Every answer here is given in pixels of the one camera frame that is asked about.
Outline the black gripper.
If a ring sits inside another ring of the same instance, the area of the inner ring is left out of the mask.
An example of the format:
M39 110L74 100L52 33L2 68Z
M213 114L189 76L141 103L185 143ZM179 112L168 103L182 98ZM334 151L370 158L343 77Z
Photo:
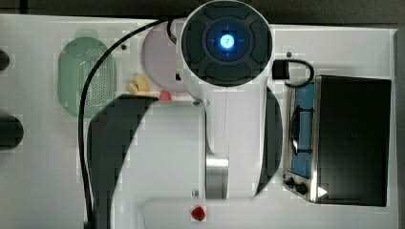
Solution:
M286 60L275 60L272 65L273 80L289 79L288 62Z

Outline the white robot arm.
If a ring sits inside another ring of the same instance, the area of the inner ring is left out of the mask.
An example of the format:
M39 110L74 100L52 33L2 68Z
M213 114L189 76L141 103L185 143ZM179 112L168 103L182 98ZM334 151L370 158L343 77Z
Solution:
M91 121L95 229L251 227L277 174L272 31L238 0L193 10L177 38L182 101L123 94Z

